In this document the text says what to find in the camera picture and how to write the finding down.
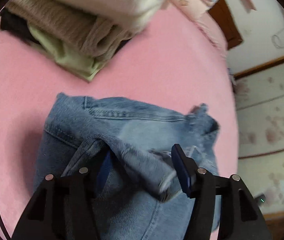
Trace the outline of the blue denim jacket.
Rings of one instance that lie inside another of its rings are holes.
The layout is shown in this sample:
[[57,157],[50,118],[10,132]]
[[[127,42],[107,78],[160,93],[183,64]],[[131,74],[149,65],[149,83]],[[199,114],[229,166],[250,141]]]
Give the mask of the blue denim jacket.
[[186,156],[218,173],[219,132],[205,105],[188,115],[126,98],[58,94],[45,121],[34,185],[47,174],[69,176],[87,167],[103,146],[120,162],[93,200],[102,239],[183,239],[194,201],[181,190],[171,161]]

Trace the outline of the light green folded garment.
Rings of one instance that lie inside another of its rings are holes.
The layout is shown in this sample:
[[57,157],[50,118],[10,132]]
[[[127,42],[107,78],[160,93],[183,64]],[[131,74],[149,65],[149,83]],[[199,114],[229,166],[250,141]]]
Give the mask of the light green folded garment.
[[83,56],[65,42],[39,29],[33,24],[28,24],[28,29],[39,44],[32,43],[35,48],[48,59],[56,63],[61,68],[87,82],[98,74],[105,67],[106,63],[101,62],[91,56]]

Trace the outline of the pink bed sheet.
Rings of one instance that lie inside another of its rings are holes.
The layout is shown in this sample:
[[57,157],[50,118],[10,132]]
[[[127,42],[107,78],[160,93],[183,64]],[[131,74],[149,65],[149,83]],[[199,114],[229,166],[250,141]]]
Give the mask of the pink bed sheet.
[[126,97],[186,114],[205,103],[220,125],[218,171],[237,172],[238,126],[226,61],[174,7],[158,12],[92,82],[0,31],[0,214],[12,233],[30,199],[45,118],[58,93]]

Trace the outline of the pink flat pillow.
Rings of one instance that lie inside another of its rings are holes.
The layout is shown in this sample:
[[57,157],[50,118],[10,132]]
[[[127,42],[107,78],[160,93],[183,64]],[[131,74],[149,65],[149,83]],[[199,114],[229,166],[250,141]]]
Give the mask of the pink flat pillow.
[[202,0],[171,0],[195,26],[207,37],[223,59],[227,56],[227,41],[216,21],[208,13],[209,7]]

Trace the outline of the floral sliding wardrobe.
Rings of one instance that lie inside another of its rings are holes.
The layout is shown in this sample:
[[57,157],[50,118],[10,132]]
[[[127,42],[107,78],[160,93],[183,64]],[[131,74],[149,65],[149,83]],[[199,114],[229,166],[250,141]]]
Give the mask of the floral sliding wardrobe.
[[284,63],[236,82],[238,174],[263,214],[284,212]]

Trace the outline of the brown wooden headboard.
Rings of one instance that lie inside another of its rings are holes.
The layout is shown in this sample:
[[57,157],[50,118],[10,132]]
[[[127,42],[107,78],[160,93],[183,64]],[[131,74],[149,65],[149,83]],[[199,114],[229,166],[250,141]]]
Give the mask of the brown wooden headboard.
[[243,42],[243,38],[233,20],[230,8],[226,0],[219,0],[210,10],[210,16],[219,25],[227,41],[227,49],[230,50]]

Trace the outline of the black folded garment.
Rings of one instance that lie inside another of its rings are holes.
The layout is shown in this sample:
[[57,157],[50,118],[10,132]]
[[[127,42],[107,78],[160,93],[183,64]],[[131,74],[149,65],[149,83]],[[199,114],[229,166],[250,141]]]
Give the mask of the black folded garment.
[[0,11],[0,30],[8,31],[23,41],[40,43],[32,36],[28,29],[27,21],[9,12],[6,8]]

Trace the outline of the beige knit folded sweater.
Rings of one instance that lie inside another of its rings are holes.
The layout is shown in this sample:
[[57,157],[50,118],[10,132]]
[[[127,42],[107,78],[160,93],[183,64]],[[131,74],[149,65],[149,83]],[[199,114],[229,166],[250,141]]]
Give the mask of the beige knit folded sweater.
[[122,41],[133,37],[113,21],[55,0],[9,0],[9,12],[70,45],[78,53],[101,61],[112,58]]

